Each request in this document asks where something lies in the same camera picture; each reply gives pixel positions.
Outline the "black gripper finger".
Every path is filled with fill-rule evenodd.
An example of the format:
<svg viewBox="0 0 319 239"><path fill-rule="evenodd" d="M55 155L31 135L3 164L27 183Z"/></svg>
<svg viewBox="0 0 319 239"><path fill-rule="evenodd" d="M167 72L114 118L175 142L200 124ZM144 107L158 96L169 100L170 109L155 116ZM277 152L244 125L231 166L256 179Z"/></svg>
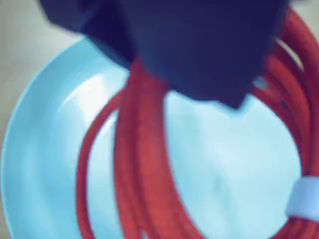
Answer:
<svg viewBox="0 0 319 239"><path fill-rule="evenodd" d="M113 62L129 67L136 56L115 0L40 0L49 21L85 35Z"/></svg>
<svg viewBox="0 0 319 239"><path fill-rule="evenodd" d="M237 109L261 73L287 0L127 0L144 65L195 100Z"/></svg>

